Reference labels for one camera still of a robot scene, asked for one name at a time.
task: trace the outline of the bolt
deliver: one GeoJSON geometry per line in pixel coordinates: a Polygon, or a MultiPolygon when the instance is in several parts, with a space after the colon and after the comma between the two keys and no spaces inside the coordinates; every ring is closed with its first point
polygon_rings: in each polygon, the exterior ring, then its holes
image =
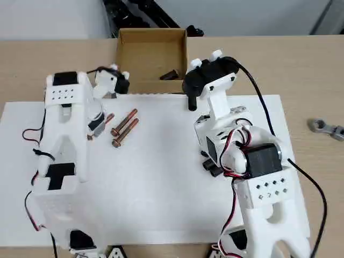
{"type": "Polygon", "coordinates": [[[113,114],[113,113],[110,113],[110,114],[107,116],[107,118],[106,118],[105,124],[107,124],[108,122],[110,122],[113,118],[114,118],[114,114],[113,114]]]}
{"type": "Polygon", "coordinates": [[[133,109],[126,118],[123,119],[122,122],[116,127],[111,129],[112,136],[116,137],[119,135],[119,131],[129,122],[129,120],[138,112],[137,109],[133,109]]]}
{"type": "Polygon", "coordinates": [[[130,131],[135,127],[135,125],[137,125],[137,123],[139,122],[138,118],[135,118],[129,125],[127,128],[125,128],[125,130],[123,131],[123,133],[117,138],[114,139],[112,141],[112,145],[115,148],[120,147],[120,143],[121,141],[130,133],[130,131]]]}

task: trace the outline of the wrench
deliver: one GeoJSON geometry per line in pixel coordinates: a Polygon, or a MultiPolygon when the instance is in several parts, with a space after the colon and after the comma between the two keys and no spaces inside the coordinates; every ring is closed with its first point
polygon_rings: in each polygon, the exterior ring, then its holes
{"type": "Polygon", "coordinates": [[[308,126],[314,133],[326,133],[338,141],[344,141],[344,127],[340,125],[327,125],[322,119],[310,119],[308,126]]]}

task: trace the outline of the white foam board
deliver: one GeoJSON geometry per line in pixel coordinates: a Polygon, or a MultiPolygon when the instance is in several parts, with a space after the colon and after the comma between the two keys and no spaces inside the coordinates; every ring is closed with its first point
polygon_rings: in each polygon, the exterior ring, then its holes
{"type": "MultiPolygon", "coordinates": [[[[264,96],[276,135],[288,146],[289,132],[278,95],[264,96]]],[[[230,106],[245,105],[256,126],[268,130],[256,96],[228,97],[230,106]]],[[[230,180],[213,178],[202,167],[194,122],[208,113],[206,101],[195,112],[187,110],[183,95],[122,95],[104,99],[115,118],[104,133],[89,142],[89,182],[82,185],[84,212],[96,209],[110,244],[199,243],[217,241],[232,203],[230,180]],[[120,148],[111,145],[111,127],[133,108],[138,126],[120,148]]],[[[34,143],[24,141],[25,128],[39,128],[42,102],[7,103],[0,123],[0,246],[50,246],[48,230],[35,232],[24,210],[24,197],[37,169],[34,143]]],[[[309,234],[302,193],[297,204],[309,234]]],[[[39,223],[44,218],[33,198],[29,209],[39,223]]],[[[232,225],[241,225],[239,212],[232,225]]]]}

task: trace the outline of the white wall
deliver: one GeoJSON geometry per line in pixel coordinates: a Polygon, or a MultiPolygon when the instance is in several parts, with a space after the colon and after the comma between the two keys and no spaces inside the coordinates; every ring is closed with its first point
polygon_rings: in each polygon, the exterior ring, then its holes
{"type": "Polygon", "coordinates": [[[181,26],[206,35],[309,34],[329,0],[156,0],[181,26]]]}
{"type": "Polygon", "coordinates": [[[0,40],[107,38],[102,0],[0,0],[0,40]]]}

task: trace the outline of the mounting hole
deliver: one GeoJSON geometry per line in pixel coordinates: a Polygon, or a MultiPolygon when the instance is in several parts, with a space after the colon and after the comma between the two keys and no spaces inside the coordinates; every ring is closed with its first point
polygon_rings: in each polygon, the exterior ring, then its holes
{"type": "Polygon", "coordinates": [[[323,120],[317,120],[315,124],[318,129],[323,129],[325,127],[325,122],[323,120]]]}

